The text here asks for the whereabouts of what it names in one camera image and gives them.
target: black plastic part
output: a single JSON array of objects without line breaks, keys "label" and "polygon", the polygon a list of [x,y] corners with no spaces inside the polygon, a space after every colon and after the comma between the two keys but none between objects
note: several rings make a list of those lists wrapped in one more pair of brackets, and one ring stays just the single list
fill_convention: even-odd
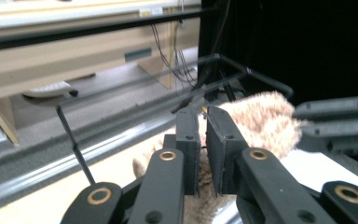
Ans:
[{"label": "black plastic part", "polygon": [[66,210],[61,224],[120,223],[123,210],[118,206],[121,187],[112,183],[96,183],[75,198]]},{"label": "black plastic part", "polygon": [[[219,71],[219,75],[220,75],[221,79],[224,79],[227,76],[226,76],[226,73],[223,72],[222,70],[223,70],[223,68]],[[224,85],[223,88],[225,89],[225,93],[226,93],[227,98],[230,102],[234,102],[237,100],[230,84]]]},{"label": "black plastic part", "polygon": [[358,155],[358,119],[315,123],[302,127],[301,131],[298,148]]},{"label": "black plastic part", "polygon": [[257,206],[247,206],[255,202],[264,215],[262,223],[336,223],[271,152],[247,148],[237,165],[237,204],[243,223],[261,223],[254,222],[260,216],[254,217]]},{"label": "black plastic part", "polygon": [[162,147],[176,148],[176,134],[165,134]]},{"label": "black plastic part", "polygon": [[192,107],[176,114],[176,149],[185,155],[185,194],[199,195],[200,135],[199,120]]},{"label": "black plastic part", "polygon": [[132,207],[135,204],[136,196],[138,195],[143,180],[144,177],[141,176],[123,188],[123,196],[120,204],[120,207],[125,211],[124,217],[121,220],[123,224],[127,223],[130,218]]},{"label": "black plastic part", "polygon": [[235,194],[234,164],[248,147],[227,111],[208,108],[206,146],[216,194]]},{"label": "black plastic part", "polygon": [[62,108],[60,106],[57,106],[57,114],[61,120],[63,128],[65,129],[66,133],[69,136],[69,139],[71,140],[72,151],[74,152],[74,154],[77,158],[77,161],[79,162],[86,178],[88,179],[88,181],[91,185],[95,184],[94,177],[92,176],[91,171],[86,163],[86,160],[84,159],[83,154],[81,153],[81,151],[78,147],[78,143],[74,138],[71,128],[69,127],[68,120],[65,118],[65,115],[63,114]]},{"label": "black plastic part", "polygon": [[133,206],[129,224],[183,222],[184,156],[176,149],[155,152]]},{"label": "black plastic part", "polygon": [[69,91],[69,94],[70,94],[71,96],[78,96],[79,91],[77,91],[77,90],[71,90],[71,91]]},{"label": "black plastic part", "polygon": [[324,184],[321,204],[338,223],[358,224],[358,187],[343,181]]},{"label": "black plastic part", "polygon": [[358,118],[358,97],[306,102],[296,107],[293,118],[311,121]]}]

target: black backdrop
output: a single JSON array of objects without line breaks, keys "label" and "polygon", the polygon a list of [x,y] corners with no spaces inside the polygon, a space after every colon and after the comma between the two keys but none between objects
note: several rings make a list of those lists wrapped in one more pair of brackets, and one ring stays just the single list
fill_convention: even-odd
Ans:
[{"label": "black backdrop", "polygon": [[358,96],[358,0],[230,4],[220,53],[291,86],[295,105]]}]

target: desk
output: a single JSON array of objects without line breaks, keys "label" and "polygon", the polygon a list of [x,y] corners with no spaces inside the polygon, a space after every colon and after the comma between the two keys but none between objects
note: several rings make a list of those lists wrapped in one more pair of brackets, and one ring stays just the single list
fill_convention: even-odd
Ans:
[{"label": "desk", "polygon": [[[25,11],[21,11],[20,9],[13,10],[6,7],[8,12],[3,10],[3,12],[0,12],[0,16],[2,16],[2,13],[3,15],[7,14],[8,19],[6,22],[9,25],[2,25],[2,22],[5,21],[2,21],[0,18],[0,37],[133,19],[138,17],[139,7],[155,6],[167,1],[151,2],[145,1],[141,5],[136,5],[136,7],[133,3],[132,7],[129,7],[128,4],[121,4],[122,9],[126,9],[121,12],[119,11],[120,7],[117,7],[117,4],[114,3],[110,5],[107,3],[94,4],[95,6],[91,7],[81,6],[80,4],[75,9],[66,5],[63,9],[64,11],[66,10],[66,13],[63,15],[68,13],[77,15],[76,13],[79,10],[83,11],[83,13],[86,10],[89,12],[89,18],[71,21],[76,18],[74,17],[71,20],[67,19],[54,24],[46,23],[46,20],[41,21],[43,18],[40,18],[39,15],[37,19],[43,23],[33,22],[31,24],[22,24],[21,26],[10,24],[9,18],[10,16],[13,17],[13,13],[14,15],[19,15],[19,13],[28,12],[30,8],[26,7]],[[186,1],[186,5],[190,7],[197,7],[199,3],[200,1]],[[164,10],[170,12],[174,10],[173,7],[176,7],[176,5],[176,2],[163,4],[163,6],[167,7]],[[105,16],[98,18],[90,17],[92,10],[98,11],[102,8],[105,9]],[[106,10],[109,8],[113,11],[107,13]],[[39,13],[46,15],[48,11],[44,7],[39,11],[29,11],[30,16],[35,16]],[[186,27],[178,30],[177,48],[184,49],[197,46],[199,27],[199,19],[186,21]],[[168,52],[167,54],[172,55],[172,24],[170,22],[159,24],[158,31],[161,46],[165,52]],[[88,74],[123,64],[125,62],[125,53],[145,48],[152,49],[152,58],[159,56],[155,39],[149,26],[127,29],[120,32],[81,36],[26,47],[0,49],[0,127],[13,143],[19,143],[8,96],[54,82],[87,76]]]}]

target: fuzzy plush toy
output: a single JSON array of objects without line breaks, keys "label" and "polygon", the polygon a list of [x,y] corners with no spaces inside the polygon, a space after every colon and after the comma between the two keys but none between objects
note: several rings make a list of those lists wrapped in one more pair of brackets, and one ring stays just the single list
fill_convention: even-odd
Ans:
[{"label": "fuzzy plush toy", "polygon": [[[295,109],[277,92],[262,92],[219,107],[232,117],[250,147],[270,150],[278,159],[284,158],[300,138],[300,123],[292,119]],[[199,125],[200,140],[205,146],[206,120],[202,115]],[[145,174],[151,155],[162,148],[166,133],[174,133],[174,128],[162,133],[154,148],[133,159],[133,172],[137,177]],[[206,149],[200,152],[200,166],[200,197],[185,196],[184,223],[187,224],[212,223],[217,210],[235,200],[234,195],[216,197]]]}]

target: metal rail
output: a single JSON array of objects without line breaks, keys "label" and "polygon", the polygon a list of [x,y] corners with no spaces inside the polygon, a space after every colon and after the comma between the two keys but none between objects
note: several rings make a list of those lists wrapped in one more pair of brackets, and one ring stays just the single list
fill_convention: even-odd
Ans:
[{"label": "metal rail", "polygon": [[[167,115],[159,119],[151,119],[148,122],[133,126],[127,131],[113,136],[99,144],[85,148],[82,150],[82,154],[86,161],[92,160],[104,153],[120,148],[121,146],[133,141],[134,138],[152,132],[164,124],[174,121],[174,115]],[[45,165],[37,170],[34,170],[26,175],[17,176],[7,182],[0,184],[0,201],[7,197],[10,197],[22,190],[33,187],[43,181],[52,178],[55,175],[59,175],[78,165],[78,161],[75,155],[70,155],[62,158],[58,161],[54,161],[48,165]]]},{"label": "metal rail", "polygon": [[[61,29],[52,29],[45,31],[31,32],[27,34],[18,34],[18,35],[3,35],[0,36],[0,49],[11,49],[17,47],[24,47],[34,44],[42,44],[53,42],[57,40],[64,40],[69,38],[87,36],[87,35],[97,35],[107,32],[113,32],[118,30],[130,29],[139,26],[146,26],[151,24],[163,23],[168,21],[179,21],[192,18],[201,18],[216,15],[219,12],[218,7],[204,8],[204,9],[195,9],[188,10],[185,12],[173,13],[169,15],[153,16],[153,17],[144,17],[139,19],[132,19],[126,21],[112,21],[107,23],[101,23],[98,25],[85,24],[79,26],[65,27]],[[70,22],[78,21],[82,22],[86,19],[73,20]],[[45,23],[46,25],[62,25],[63,22],[55,21]]]}]

